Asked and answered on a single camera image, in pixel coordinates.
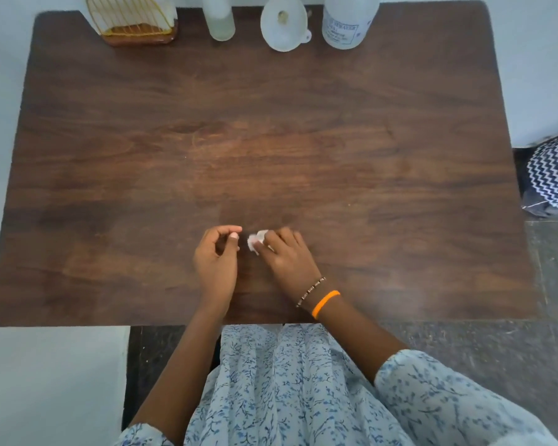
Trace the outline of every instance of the orange wristband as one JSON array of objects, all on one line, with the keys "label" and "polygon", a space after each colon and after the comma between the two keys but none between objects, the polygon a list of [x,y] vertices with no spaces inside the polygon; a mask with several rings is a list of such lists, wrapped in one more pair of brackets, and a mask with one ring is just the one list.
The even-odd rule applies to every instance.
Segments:
[{"label": "orange wristband", "polygon": [[341,293],[339,291],[331,291],[325,297],[320,299],[320,302],[317,303],[317,305],[312,310],[312,317],[314,319],[317,319],[318,313],[320,312],[320,310],[322,310],[322,307],[324,307],[324,305],[328,302],[330,298],[335,297],[336,295],[341,295]]}]

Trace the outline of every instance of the person's left hand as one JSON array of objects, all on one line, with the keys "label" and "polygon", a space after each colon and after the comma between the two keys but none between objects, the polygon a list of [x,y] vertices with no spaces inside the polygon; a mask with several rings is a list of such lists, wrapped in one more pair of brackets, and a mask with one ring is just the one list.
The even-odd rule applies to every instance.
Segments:
[{"label": "person's left hand", "polygon": [[[238,275],[238,233],[241,226],[219,225],[205,231],[201,243],[194,252],[194,267],[201,280],[201,305],[219,310],[225,315],[230,307]],[[215,251],[215,243],[229,235],[221,256]]]}]

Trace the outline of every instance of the floral shirt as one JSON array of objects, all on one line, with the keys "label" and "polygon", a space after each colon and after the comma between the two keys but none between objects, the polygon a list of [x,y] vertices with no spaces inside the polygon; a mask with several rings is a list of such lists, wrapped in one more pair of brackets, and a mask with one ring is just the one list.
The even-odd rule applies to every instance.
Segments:
[{"label": "floral shirt", "polygon": [[[429,355],[368,382],[320,324],[231,325],[184,439],[196,445],[557,446],[531,413]],[[138,424],[122,446],[172,446]]]}]

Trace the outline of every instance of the finger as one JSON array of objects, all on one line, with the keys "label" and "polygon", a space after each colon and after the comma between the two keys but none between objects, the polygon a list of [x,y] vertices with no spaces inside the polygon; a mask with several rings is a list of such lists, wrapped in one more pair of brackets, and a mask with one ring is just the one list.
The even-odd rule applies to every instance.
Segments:
[{"label": "finger", "polygon": [[302,237],[302,234],[300,232],[294,232],[293,237],[296,239],[300,247],[307,247],[306,242],[304,241],[304,238]]},{"label": "finger", "polygon": [[271,246],[275,253],[284,253],[287,249],[287,244],[283,242],[283,239],[274,230],[269,230],[265,234],[265,244]]},{"label": "finger", "polygon": [[235,231],[231,232],[225,243],[225,250],[223,251],[223,256],[236,256],[238,252],[238,238],[240,236]]},{"label": "finger", "polygon": [[267,262],[267,264],[272,267],[277,255],[267,246],[262,244],[260,241],[252,243],[252,247],[259,255],[262,255],[262,259]]},{"label": "finger", "polygon": [[281,239],[283,239],[283,241],[289,246],[289,247],[296,247],[298,245],[298,242],[296,241],[296,239],[293,236],[293,232],[291,231],[291,228],[289,227],[283,227],[280,228],[277,231],[277,235],[279,235],[279,237]]},{"label": "finger", "polygon": [[203,238],[201,239],[201,244],[212,244],[215,243],[222,235],[228,235],[231,232],[239,233],[241,232],[241,226],[239,225],[217,225],[215,227],[209,228],[205,231]]}]

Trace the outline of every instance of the bracelet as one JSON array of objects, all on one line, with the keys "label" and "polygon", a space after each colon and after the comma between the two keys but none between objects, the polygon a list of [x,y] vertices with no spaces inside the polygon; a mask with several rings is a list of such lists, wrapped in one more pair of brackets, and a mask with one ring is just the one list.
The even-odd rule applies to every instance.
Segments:
[{"label": "bracelet", "polygon": [[304,299],[308,297],[308,294],[310,294],[312,292],[312,290],[314,288],[316,288],[318,285],[320,285],[322,282],[324,282],[327,278],[326,277],[320,277],[318,279],[318,282],[314,283],[312,286],[310,286],[310,288],[308,289],[308,291],[306,291],[304,293],[304,295],[302,296],[302,298],[299,300],[298,304],[296,305],[296,308],[299,308],[302,306],[302,303],[304,302]]},{"label": "bracelet", "polygon": [[320,310],[322,309],[322,307],[324,307],[324,305],[328,302],[330,298],[335,297],[336,295],[341,295],[341,293],[339,291],[331,291],[325,297],[323,297],[312,310],[312,317],[314,319],[318,319],[317,316]]}]

